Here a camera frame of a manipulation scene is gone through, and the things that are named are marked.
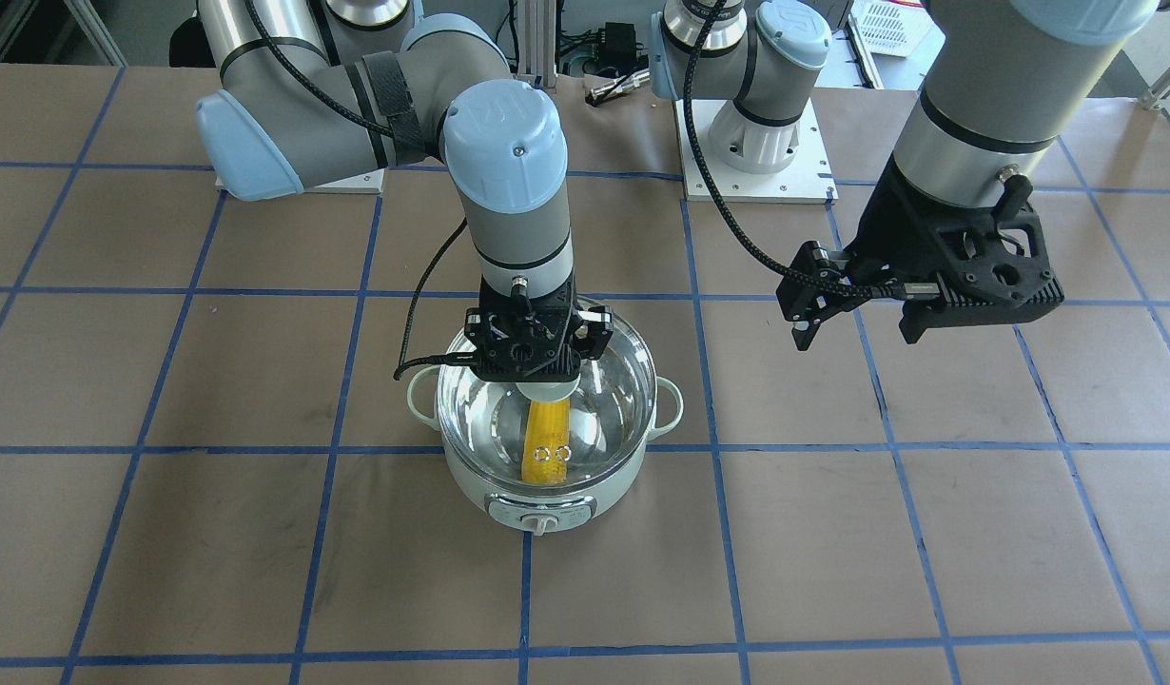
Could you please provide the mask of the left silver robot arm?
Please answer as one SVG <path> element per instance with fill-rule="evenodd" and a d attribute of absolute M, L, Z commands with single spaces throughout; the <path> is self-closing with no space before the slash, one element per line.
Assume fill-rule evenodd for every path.
<path fill-rule="evenodd" d="M 927 1 L 945 35 L 870 192 L 838 251 L 803 244 L 790 263 L 755 246 L 715 179 L 793 164 L 831 30 L 801 1 L 668 1 L 652 18 L 655 95 L 684 108 L 684 167 L 697 169 L 737 242 L 780 274 L 794 347 L 872 300 L 903 304 L 916 343 L 932 328 L 1030 323 L 1064 303 L 1039 215 L 1034 167 L 1154 1 Z"/>

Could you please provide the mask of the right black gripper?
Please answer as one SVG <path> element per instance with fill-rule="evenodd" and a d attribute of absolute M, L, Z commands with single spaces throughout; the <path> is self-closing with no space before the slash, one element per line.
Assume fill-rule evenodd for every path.
<path fill-rule="evenodd" d="M 573 281 L 541 297 L 523 285 L 505 294 L 482 281 L 463 329 L 475 351 L 463 359 L 486 382 L 570 382 L 581 361 L 601 359 L 613 324 L 608 306 L 581 308 Z"/>

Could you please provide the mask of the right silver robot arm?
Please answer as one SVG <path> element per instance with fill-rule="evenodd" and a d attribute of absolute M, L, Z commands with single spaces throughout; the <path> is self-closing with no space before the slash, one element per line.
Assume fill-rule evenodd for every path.
<path fill-rule="evenodd" d="M 567 396 L 612 337 L 607 308 L 581 308 L 567 199 L 567 143 L 551 97 L 512 77 L 484 29 L 459 14 L 412 21 L 408 4 L 326 4 L 359 27 L 406 27 L 394 52 L 336 64 L 305 1 L 201 1 L 220 90 L 198 101 L 204 148 L 242 201 L 297 196 L 377 169 L 438 159 L 479 255 L 472 351 L 424 357 Z"/>

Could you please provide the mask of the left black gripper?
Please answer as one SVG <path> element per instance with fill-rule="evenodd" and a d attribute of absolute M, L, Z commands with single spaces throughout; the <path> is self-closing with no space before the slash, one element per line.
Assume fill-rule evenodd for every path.
<path fill-rule="evenodd" d="M 916 343 L 931 328 L 1033 322 L 1064 303 L 1051 268 L 1033 184 L 1009 170 L 990 207 L 928 198 L 894 162 L 873 189 L 853 242 L 841 251 L 803 244 L 792 268 L 812 278 L 782 279 L 777 299 L 807 350 L 820 326 L 873 299 L 903 301 L 899 329 Z"/>

